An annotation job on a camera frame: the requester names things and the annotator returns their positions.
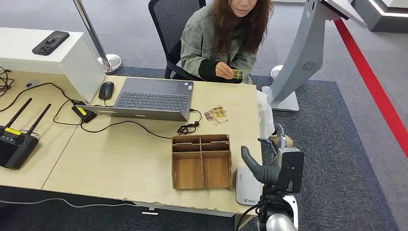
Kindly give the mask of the person's right hand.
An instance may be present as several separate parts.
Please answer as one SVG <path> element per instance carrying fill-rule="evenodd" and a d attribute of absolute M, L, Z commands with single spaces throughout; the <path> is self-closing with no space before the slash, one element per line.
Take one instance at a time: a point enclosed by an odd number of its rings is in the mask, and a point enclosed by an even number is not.
<path fill-rule="evenodd" d="M 224 79 L 232 79 L 234 77 L 234 71 L 226 63 L 218 62 L 215 67 L 215 74 L 217 77 Z"/>

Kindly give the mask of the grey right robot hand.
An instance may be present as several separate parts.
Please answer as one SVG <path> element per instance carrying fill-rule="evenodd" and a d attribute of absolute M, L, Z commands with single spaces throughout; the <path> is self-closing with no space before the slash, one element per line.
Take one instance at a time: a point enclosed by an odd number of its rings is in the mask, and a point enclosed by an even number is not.
<path fill-rule="evenodd" d="M 278 145 L 275 145 L 273 140 L 267 138 L 258 138 L 259 142 L 267 143 L 274 149 L 275 156 L 272 165 L 260 165 L 251 156 L 249 149 L 246 146 L 241 146 L 241 157 L 247 167 L 252 172 L 253 176 L 258 182 L 267 185 L 277 185 L 279 174 L 281 172 L 282 156 L 285 151 L 286 138 L 284 129 L 281 124 L 275 125 L 276 135 L 278 138 Z"/>

